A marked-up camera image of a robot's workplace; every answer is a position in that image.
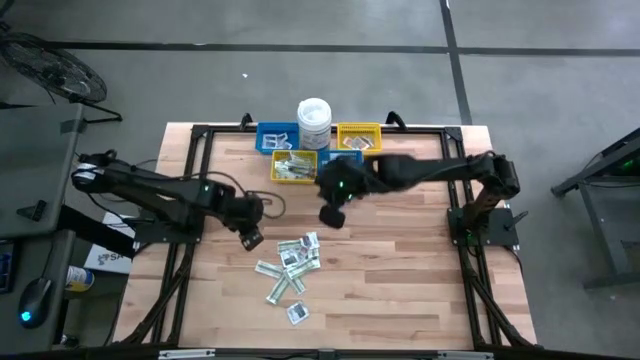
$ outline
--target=white container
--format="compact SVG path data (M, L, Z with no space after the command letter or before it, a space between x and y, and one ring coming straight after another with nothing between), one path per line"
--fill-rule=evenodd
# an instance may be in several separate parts
M300 149L321 150L331 144L331 107L318 98L304 100L298 105Z

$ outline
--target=wooden tabletop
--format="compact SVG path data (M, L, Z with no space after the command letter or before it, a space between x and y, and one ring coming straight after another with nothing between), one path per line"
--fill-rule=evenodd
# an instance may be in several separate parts
M158 172L183 174L192 125L167 125ZM486 127L466 126L462 132L467 154L491 149ZM317 187L272 183L271 158L256 152L254 141L255 134L215 134L210 170L231 174L247 190L282 195L287 212L277 220L262 220L265 241L251 252L243 249L237 234L207 219L192 267L181 347L472 348L460 264L445 220L450 206L446 183L424 183L406 192L354 201L344 207L345 226L335 230L318 220L323 201ZM385 152L441 158L440 142L433 135L385 134L383 143ZM480 189L474 184L476 195ZM278 206L265 211L277 213ZM257 261L278 264L276 243L309 231L318 233L322 268L303 278L307 291L302 295L287 289L277 306L267 303L275 279L256 273ZM157 299L167 249L152 245L134 259L115 340L126 337ZM516 260L502 248L486 252L497 303L522 335L535 342ZM292 326L285 308L297 300L311 315ZM169 309L172 314L173 302ZM489 339L486 312L481 305L478 310ZM171 319L167 317L165 336Z

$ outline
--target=yellow bin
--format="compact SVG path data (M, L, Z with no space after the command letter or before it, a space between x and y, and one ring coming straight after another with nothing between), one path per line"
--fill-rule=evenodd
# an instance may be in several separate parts
M289 158L289 155L293 153L303 159L308 159L313 164L313 170L318 174L318 153L315 151L306 150L274 150L271 156L271 181L280 184L313 184L313 179L280 179L276 177L276 161Z
M338 149L353 150L349 146L343 144L346 137L356 138L358 136L367 136L373 139L373 146L362 151L363 154L376 153L382 150L382 130L378 123L340 123L338 124Z

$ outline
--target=desk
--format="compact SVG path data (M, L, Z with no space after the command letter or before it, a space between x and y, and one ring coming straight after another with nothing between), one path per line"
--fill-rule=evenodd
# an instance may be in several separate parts
M192 126L167 125L158 172L182 175ZM491 149L486 127L462 130L467 154ZM446 183L356 201L344 208L344 228L330 229L318 220L323 202L317 187L272 183L271 158L256 152L254 141L255 134L216 133L210 169L231 174L245 189L281 194L287 213L260 223L265 241L252 252L244 251L237 234L207 220L191 271L181 347L472 348L460 264L446 225ZM432 135L385 134L383 142L386 152L441 158L440 142ZM474 184L476 195L480 188ZM265 211L277 213L276 206ZM266 303L275 280L254 272L256 262L278 263L276 242L307 231L318 232L322 268L304 277L302 296L289 289L277 306ZM166 245L151 245L133 260L114 339L129 335L157 299L167 251ZM535 342L517 262L502 248L486 253L496 301L523 336ZM298 298L311 316L294 327L284 309ZM171 304L168 309L172 314ZM483 306L478 309L488 338L486 312ZM171 319L165 320L165 337Z

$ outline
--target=container lid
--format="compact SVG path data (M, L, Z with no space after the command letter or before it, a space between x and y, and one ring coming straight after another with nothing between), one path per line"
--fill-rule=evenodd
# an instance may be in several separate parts
M298 122L306 130L322 130L331 125L331 107L322 99L304 100L298 105Z

